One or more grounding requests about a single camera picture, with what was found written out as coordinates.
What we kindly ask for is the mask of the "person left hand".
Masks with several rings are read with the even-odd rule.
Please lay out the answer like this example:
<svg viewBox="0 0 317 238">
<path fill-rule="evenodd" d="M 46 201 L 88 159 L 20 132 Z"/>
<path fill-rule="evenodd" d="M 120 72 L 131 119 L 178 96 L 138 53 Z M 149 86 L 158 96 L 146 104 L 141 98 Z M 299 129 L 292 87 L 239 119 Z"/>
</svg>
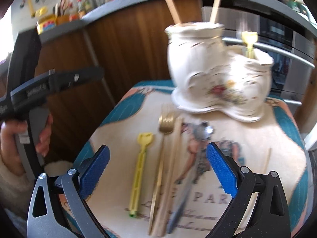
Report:
<svg viewBox="0 0 317 238">
<path fill-rule="evenodd" d="M 53 125 L 53 116 L 49 113 L 45 128 L 39 136 L 39 142 L 35 146 L 38 154 L 46 157 L 49 151 Z M 25 121 L 17 121 L 14 119 L 7 120 L 1 125 L 1 157 L 5 166 L 10 172 L 16 176 L 21 176 L 25 173 L 23 164 L 17 150 L 14 136 L 27 131 L 27 123 Z"/>
</svg>

